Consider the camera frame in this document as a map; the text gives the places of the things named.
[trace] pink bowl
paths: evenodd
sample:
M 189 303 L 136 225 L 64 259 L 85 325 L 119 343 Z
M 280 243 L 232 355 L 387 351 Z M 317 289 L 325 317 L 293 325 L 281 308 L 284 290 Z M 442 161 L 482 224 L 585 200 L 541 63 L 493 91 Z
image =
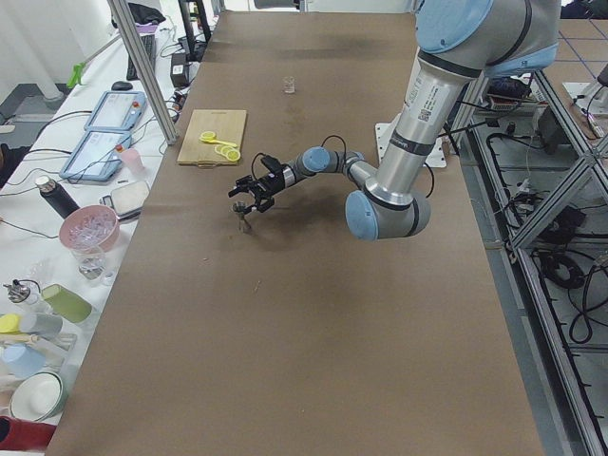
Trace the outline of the pink bowl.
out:
M 98 229 L 87 233 L 91 225 Z M 102 204 L 81 207 L 64 220 L 59 230 L 59 240 L 68 249 L 101 247 L 110 250 L 118 238 L 120 225 L 114 209 Z

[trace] black mouse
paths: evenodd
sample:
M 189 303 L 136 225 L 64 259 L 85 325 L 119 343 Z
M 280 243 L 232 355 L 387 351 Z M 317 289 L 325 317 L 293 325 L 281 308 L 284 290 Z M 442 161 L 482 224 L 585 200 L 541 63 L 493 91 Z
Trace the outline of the black mouse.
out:
M 112 90 L 130 90 L 132 88 L 133 85 L 127 81 L 117 81 L 112 85 Z

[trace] bowl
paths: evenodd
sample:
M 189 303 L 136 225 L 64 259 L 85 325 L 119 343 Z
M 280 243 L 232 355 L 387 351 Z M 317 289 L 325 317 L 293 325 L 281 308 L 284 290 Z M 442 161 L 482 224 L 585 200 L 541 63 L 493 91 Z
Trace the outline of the bowl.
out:
M 29 421 L 43 421 L 64 407 L 66 389 L 61 377 L 53 372 L 39 372 L 25 380 L 10 398 L 10 414 Z
M 102 204 L 85 206 L 72 212 L 59 230 L 59 240 L 70 250 L 101 247 L 110 250 L 120 227 L 114 209 Z

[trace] white table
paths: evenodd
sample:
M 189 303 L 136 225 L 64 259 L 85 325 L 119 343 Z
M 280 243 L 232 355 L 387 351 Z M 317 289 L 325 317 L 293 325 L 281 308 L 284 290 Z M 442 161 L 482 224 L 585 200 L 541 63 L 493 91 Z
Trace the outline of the white table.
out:
M 166 45 L 172 43 L 174 34 L 169 27 L 162 25 L 157 30 L 157 60 L 156 75 L 165 100 L 169 100 L 175 90 L 169 78 L 170 58 L 160 57 L 160 52 Z M 67 97 L 55 117 L 71 111 L 92 110 L 102 94 L 109 90 L 115 81 L 123 81 L 126 73 L 127 54 L 122 40 L 118 40 L 111 47 L 100 54 L 85 71 L 83 84 L 75 87 Z M 133 89 L 143 91 L 139 81 L 133 81 Z M 148 105 L 138 124 L 133 128 L 135 132 L 153 117 L 152 109 Z M 84 134 L 87 115 L 68 117 L 57 123 L 49 125 L 40 138 L 31 148 L 44 147 L 72 150 Z M 108 195 L 113 189 L 127 183 L 145 180 L 152 186 L 157 170 L 161 164 L 162 151 L 166 147 L 164 137 L 158 124 L 150 122 L 147 127 L 134 133 L 135 147 L 142 155 L 145 174 L 134 177 L 126 167 L 122 167 L 109 182 L 102 184 L 70 184 L 66 181 L 62 185 L 68 193 L 82 207 L 99 203 L 100 197 Z M 35 187 L 36 177 L 48 174 L 35 168 L 44 168 L 48 171 L 58 172 L 63 166 L 67 156 L 57 152 L 34 152 L 24 159 L 17 168 L 9 182 L 19 182 L 26 176 L 28 178 L 20 185 L 5 185 L 0 191 L 0 217 L 15 225 L 33 231 L 56 236 L 63 219 L 42 199 Z M 28 190 L 27 193 L 11 196 L 10 194 Z M 131 236 L 137 227 L 137 221 L 129 221 L 121 225 L 120 236 L 114 247 L 106 254 L 106 267 L 118 271 Z M 14 278 L 25 278 L 35 268 L 35 278 L 41 286 L 59 283 L 72 292 L 86 299 L 95 309 L 102 312 L 111 286 L 97 284 L 91 286 L 87 280 L 78 273 L 75 259 L 58 238 L 47 239 L 21 230 L 17 230 L 5 223 L 0 223 L 0 280 L 10 283 Z M 0 314 L 17 313 L 23 311 L 9 301 L 8 294 L 3 288 L 0 293 Z M 66 364 L 62 368 L 62 375 L 68 389 L 73 384 L 78 369 L 86 355 L 92 332 L 83 332 L 81 328 L 64 320 L 64 333 L 75 333 L 77 342 L 74 345 Z M 61 415 L 56 415 L 47 423 L 56 424 Z M 18 452 L 0 451 L 0 454 L 18 455 Z

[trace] blue cup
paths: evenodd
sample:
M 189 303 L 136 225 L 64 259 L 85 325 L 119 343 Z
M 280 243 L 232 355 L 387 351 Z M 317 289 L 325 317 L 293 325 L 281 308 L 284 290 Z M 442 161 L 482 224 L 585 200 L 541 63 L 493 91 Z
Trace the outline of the blue cup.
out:
M 26 344 L 10 345 L 2 353 L 2 361 L 17 378 L 28 378 L 47 362 L 45 356 Z

